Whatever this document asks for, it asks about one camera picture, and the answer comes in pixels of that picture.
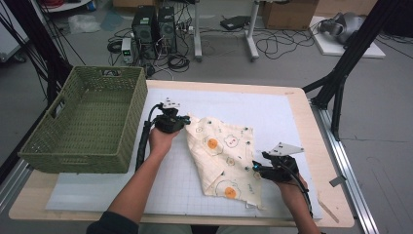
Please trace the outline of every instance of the white fabric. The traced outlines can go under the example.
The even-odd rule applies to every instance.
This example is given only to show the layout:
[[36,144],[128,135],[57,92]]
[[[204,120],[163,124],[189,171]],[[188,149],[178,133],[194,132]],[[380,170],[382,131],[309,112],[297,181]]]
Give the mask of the white fabric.
[[188,146],[204,194],[243,200],[261,208],[261,177],[252,169],[253,129],[213,117],[189,116],[191,124],[185,127]]

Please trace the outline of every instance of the cable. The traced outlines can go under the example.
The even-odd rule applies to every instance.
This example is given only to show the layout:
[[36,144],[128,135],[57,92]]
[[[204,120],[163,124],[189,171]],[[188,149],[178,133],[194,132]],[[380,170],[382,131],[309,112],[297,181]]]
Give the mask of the cable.
[[411,57],[411,56],[407,55],[406,53],[404,53],[404,52],[402,52],[402,51],[400,51],[400,50],[396,49],[395,47],[393,47],[393,46],[391,46],[391,45],[389,45],[389,44],[387,44],[387,43],[385,43],[385,42],[383,42],[383,41],[381,41],[381,40],[379,40],[379,39],[377,39],[377,38],[376,38],[376,40],[377,40],[377,41],[379,41],[380,43],[382,43],[383,45],[388,46],[388,47],[392,48],[393,50],[395,50],[395,51],[397,51],[397,52],[401,53],[402,55],[404,55],[404,56],[406,56],[406,57],[408,57],[408,58],[413,59],[413,57]]
[[[86,65],[86,63],[83,61],[83,59],[82,59],[82,58],[80,57],[80,55],[77,53],[77,51],[73,48],[72,44],[67,40],[67,38],[66,38],[65,35],[62,33],[62,31],[60,30],[60,28],[57,27],[57,25],[56,25],[55,22],[53,21],[53,18],[52,18],[52,16],[50,15],[50,12],[49,12],[49,8],[48,8],[48,7],[42,8],[42,14],[43,14],[43,17],[44,17],[45,19],[49,19],[49,22],[52,24],[53,29],[55,30],[55,33],[56,33],[55,36],[52,36],[52,38],[55,39],[56,43],[58,44],[58,46],[59,46],[59,48],[60,48],[60,53],[63,54],[65,60],[68,60],[68,58],[67,58],[67,56],[66,56],[66,53],[65,53],[63,44],[62,44],[61,41],[60,41],[60,37],[58,36],[59,34],[60,34],[60,36],[63,37],[63,39],[66,41],[66,43],[69,45],[69,47],[70,47],[70,48],[72,49],[72,51],[75,53],[75,55],[79,58],[79,60],[82,62],[82,64],[83,64],[83,65]],[[53,31],[52,31],[51,27],[49,26],[49,23],[48,23],[48,28],[50,29],[50,31],[51,31],[52,34],[53,34]]]
[[[271,34],[271,36],[269,36],[268,38],[257,40],[255,43],[257,49],[260,52],[264,53],[264,55],[268,59],[279,59],[285,54],[294,52],[298,46],[311,47],[315,44],[315,40],[311,35],[308,36],[306,35],[305,32],[301,32],[301,31],[282,30],[281,33],[283,35],[276,34],[277,31],[271,32],[271,31],[264,30],[264,29],[256,29],[256,31],[264,31],[266,33]],[[295,37],[297,37],[297,35],[303,36],[304,39],[296,41]],[[276,48],[274,51],[270,51],[270,43],[275,44]],[[286,49],[286,51],[284,52],[281,52],[279,51],[279,44],[290,46],[291,48]]]
[[286,171],[288,171],[290,173],[291,177],[297,183],[297,186],[300,188],[301,193],[304,196],[304,200],[306,200],[307,207],[309,209],[310,215],[311,215],[311,217],[313,217],[313,207],[311,205],[311,201],[310,201],[310,197],[309,197],[309,190],[306,188],[306,186],[304,186],[303,182],[301,182],[301,179],[288,166],[286,166],[284,163],[280,163],[280,166],[283,169],[285,169]]
[[[108,62],[111,66],[115,65],[121,56],[122,52],[122,41],[113,41],[107,45],[107,50],[110,52]],[[115,61],[113,61],[113,54],[117,55]]]
[[[166,52],[167,52],[167,54],[166,54],[162,59],[168,57],[168,47],[166,47]],[[157,64],[157,62],[158,62],[159,60],[161,60],[162,48],[161,48],[161,51],[160,51],[160,52],[157,50],[156,53],[158,54],[158,58],[156,58],[156,59],[154,60],[154,66],[158,67],[158,69],[160,69],[160,70],[155,71],[154,74],[157,73],[157,72],[159,72],[159,71],[165,71],[165,72],[167,72],[167,73],[170,75],[171,80],[173,81],[174,78],[173,78],[172,73],[170,73],[170,71],[168,71],[166,68],[162,68],[162,67],[160,67],[160,66]]]
[[17,2],[13,0],[4,0],[4,2],[30,39],[30,43],[34,45],[36,52],[27,46],[26,42],[21,39],[21,36],[16,33],[12,26],[3,22],[3,17],[1,18],[2,23],[26,51],[27,56],[33,63],[39,77],[48,82],[46,98],[48,100],[48,105],[50,105],[55,100],[61,87],[65,83],[72,65],[69,64],[67,57],[62,50],[61,43],[59,43],[59,45],[55,44],[45,26],[40,21],[31,1]]
[[10,32],[10,34],[16,39],[16,41],[19,43],[19,45],[26,51],[26,55],[29,57],[29,59],[31,60],[32,64],[34,65],[34,68],[36,70],[37,73],[37,77],[39,79],[39,83],[40,83],[40,87],[42,89],[42,92],[45,96],[45,98],[48,98],[45,88],[43,86],[42,83],[42,79],[43,80],[48,80],[45,70],[46,70],[46,65],[42,62],[40,56],[36,55],[24,42],[24,40],[22,39],[22,37],[19,35],[19,33],[17,31],[15,31],[15,28],[13,27],[13,23],[11,21],[11,18],[8,14],[8,11],[6,9],[6,7],[4,6],[3,2],[0,2],[4,12],[7,15],[7,19],[0,14],[0,22],[4,25],[4,27]]
[[[208,55],[205,55],[206,58],[219,58],[219,57],[225,56],[225,55],[227,55],[227,54],[233,53],[233,52],[235,52],[236,50],[238,50],[238,49],[239,49],[239,46],[240,46],[238,35],[234,35],[234,34],[231,34],[231,35],[234,36],[234,37],[237,39],[237,49],[235,49],[235,50],[230,50],[230,51],[221,53],[221,54],[219,54],[219,55],[217,55],[217,56],[208,56]],[[212,52],[212,53],[215,52],[215,49],[210,45],[210,43],[209,43],[208,40],[202,40],[201,42],[208,42],[207,46],[203,45],[203,50],[204,50],[204,47],[207,47],[207,48],[213,49],[213,52]]]
[[168,58],[168,68],[174,72],[185,72],[189,69],[189,59],[183,55],[171,55]]
[[154,105],[152,107],[152,109],[150,110],[150,112],[149,112],[148,120],[143,122],[142,135],[140,136],[139,145],[137,147],[136,165],[135,165],[135,168],[134,168],[135,171],[137,171],[137,169],[143,164],[143,161],[145,160],[146,144],[148,142],[148,138],[149,138],[151,128],[154,125],[154,122],[151,121],[152,112],[156,108],[159,108],[160,106],[161,106],[160,104]]
[[313,25],[310,26],[310,30],[311,30],[311,32],[313,33],[313,36],[316,36],[316,35],[319,34],[319,26],[320,26],[324,21],[326,21],[326,20],[328,20],[328,19],[323,19],[323,20],[321,20],[320,22],[316,22],[315,24],[313,24]]

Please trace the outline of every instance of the black metal pole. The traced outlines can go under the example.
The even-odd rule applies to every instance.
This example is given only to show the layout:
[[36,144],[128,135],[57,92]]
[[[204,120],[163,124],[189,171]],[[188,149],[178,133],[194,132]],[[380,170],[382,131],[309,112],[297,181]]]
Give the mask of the black metal pole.
[[61,56],[30,0],[4,0],[4,2],[47,64],[48,104],[51,104],[57,97],[57,83],[63,86],[72,66]]
[[308,93],[321,87],[317,96],[312,98],[312,104],[321,109],[326,109],[335,97],[331,131],[336,140],[340,140],[339,122],[345,82],[386,21],[403,1],[406,0],[378,0],[334,69],[327,76],[303,88],[304,92]]

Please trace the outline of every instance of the floor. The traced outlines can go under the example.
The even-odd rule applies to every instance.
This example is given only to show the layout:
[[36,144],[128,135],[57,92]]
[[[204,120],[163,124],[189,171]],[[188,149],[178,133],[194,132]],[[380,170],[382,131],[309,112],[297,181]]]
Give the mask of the floor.
[[[89,13],[84,9],[57,14],[90,14],[103,22],[113,17],[109,8]],[[107,39],[116,31],[131,26],[129,19],[95,33],[67,34],[86,65],[108,65]],[[256,40],[267,38],[256,32]],[[328,74],[338,57],[322,56],[316,45],[297,47],[278,59],[260,52],[251,62],[245,40],[240,33],[204,33],[204,58],[196,62],[192,44],[189,69],[183,73],[160,71],[151,79],[304,87]],[[413,232],[413,185],[408,174],[413,167],[413,46],[378,38],[384,59],[362,58],[346,83],[340,136],[357,176],[358,184],[381,233]],[[81,61],[65,44],[69,61]],[[269,44],[271,50],[275,44]],[[279,44],[279,49],[288,50]],[[27,132],[46,102],[32,64],[9,61],[0,63],[0,165]],[[317,91],[308,93],[312,98]],[[89,222],[17,221],[7,216],[8,205],[0,215],[0,233],[83,233]],[[323,228],[327,233],[363,233],[359,224],[348,229]],[[271,228],[271,233],[296,233],[295,228]]]

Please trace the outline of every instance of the forearm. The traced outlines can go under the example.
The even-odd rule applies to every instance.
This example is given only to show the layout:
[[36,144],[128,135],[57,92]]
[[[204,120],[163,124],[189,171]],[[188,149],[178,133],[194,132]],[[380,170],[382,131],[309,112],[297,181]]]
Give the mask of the forearm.
[[306,200],[296,185],[282,187],[282,198],[294,218],[300,234],[320,234],[310,215]]
[[151,155],[113,200],[108,211],[139,223],[163,155]]

